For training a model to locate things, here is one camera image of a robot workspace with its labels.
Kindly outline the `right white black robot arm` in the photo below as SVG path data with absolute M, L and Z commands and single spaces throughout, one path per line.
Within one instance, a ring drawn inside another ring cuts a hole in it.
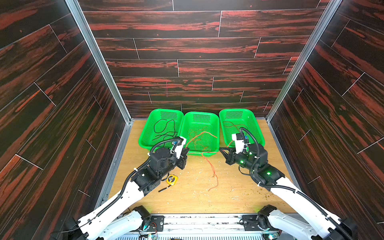
M 232 135 L 232 141 L 235 147 L 219 149 L 226 163 L 237 164 L 240 169 L 248 170 L 247 176 L 259 187 L 278 196 L 303 218 L 300 221 L 267 205 L 257 213 L 259 229 L 281 230 L 298 240 L 357 239 L 357 224 L 350 218 L 342 220 L 323 208 L 270 165 L 268 152 L 249 130 L 241 127 L 239 133 Z

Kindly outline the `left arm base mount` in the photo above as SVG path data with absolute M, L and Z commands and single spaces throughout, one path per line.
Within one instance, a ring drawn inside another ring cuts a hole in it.
M 149 218 L 142 221 L 141 225 L 130 232 L 162 232 L 164 229 L 165 216 L 151 215 Z

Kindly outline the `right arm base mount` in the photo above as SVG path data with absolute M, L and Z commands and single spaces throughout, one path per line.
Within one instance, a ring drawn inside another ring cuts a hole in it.
M 242 215 L 239 224 L 242 225 L 245 231 L 280 231 L 272 227 L 268 218 L 264 215 Z

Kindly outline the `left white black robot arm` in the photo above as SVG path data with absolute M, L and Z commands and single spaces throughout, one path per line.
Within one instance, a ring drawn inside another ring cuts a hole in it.
M 128 175 L 117 194 L 80 219 L 69 219 L 62 231 L 50 234 L 51 238 L 114 240 L 131 231 L 146 230 L 151 214 L 145 207 L 133 208 L 125 217 L 121 215 L 157 188 L 174 168 L 185 168 L 189 151 L 185 146 L 186 141 L 184 137 L 174 137 L 155 144 L 150 149 L 148 159 Z

